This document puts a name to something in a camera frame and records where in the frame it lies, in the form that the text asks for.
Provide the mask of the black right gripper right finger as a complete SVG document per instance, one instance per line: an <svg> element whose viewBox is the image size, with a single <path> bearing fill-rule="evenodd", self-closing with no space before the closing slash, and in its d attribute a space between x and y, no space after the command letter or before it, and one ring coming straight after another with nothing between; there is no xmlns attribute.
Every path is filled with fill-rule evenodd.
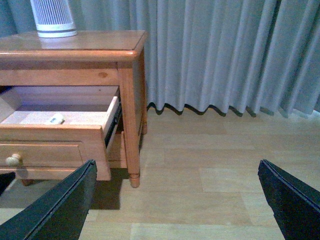
<svg viewBox="0 0 320 240"><path fill-rule="evenodd" d="M263 159L258 178L268 205L286 240L320 238L320 192Z"/></svg>

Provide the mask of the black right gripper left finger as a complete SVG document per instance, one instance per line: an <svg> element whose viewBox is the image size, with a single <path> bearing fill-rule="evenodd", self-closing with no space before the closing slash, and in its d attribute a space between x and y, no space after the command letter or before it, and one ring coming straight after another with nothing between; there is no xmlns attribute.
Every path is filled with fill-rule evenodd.
<svg viewBox="0 0 320 240"><path fill-rule="evenodd" d="M88 160L24 210L1 224L2 240L77 240L92 204L97 165Z"/></svg>

